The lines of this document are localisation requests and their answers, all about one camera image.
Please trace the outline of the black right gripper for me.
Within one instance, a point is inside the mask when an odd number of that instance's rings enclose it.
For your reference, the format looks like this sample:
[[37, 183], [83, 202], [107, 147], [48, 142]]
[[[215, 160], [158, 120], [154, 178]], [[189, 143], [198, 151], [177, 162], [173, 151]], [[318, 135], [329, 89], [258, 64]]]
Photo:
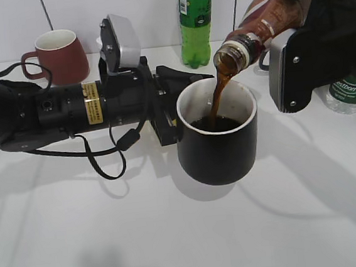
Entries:
[[356, 74], [356, 0], [311, 0], [285, 57], [285, 107], [307, 106], [313, 89]]

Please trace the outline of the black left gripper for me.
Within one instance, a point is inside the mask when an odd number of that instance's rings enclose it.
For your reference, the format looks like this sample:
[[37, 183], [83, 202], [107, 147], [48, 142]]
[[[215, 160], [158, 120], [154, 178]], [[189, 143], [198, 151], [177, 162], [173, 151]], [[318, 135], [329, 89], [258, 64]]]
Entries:
[[52, 87], [36, 100], [39, 146], [44, 147], [86, 132], [135, 123], [117, 140], [117, 149], [126, 151], [140, 138], [149, 122], [161, 146], [176, 143], [176, 100], [190, 84], [213, 79], [210, 74], [178, 71], [164, 65], [150, 71], [145, 57], [138, 67], [106, 71], [99, 63], [100, 80]]

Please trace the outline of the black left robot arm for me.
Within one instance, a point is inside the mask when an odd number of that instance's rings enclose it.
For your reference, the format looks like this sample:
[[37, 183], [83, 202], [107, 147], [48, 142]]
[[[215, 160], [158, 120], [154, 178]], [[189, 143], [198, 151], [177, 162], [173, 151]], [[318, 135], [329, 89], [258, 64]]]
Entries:
[[99, 62], [100, 79], [42, 88], [35, 83], [0, 80], [0, 149], [44, 154], [49, 144], [86, 132], [130, 124], [117, 145], [126, 151], [150, 122], [162, 146], [177, 141], [176, 102], [205, 74], [165, 66], [150, 70], [146, 57], [136, 68], [112, 73]]

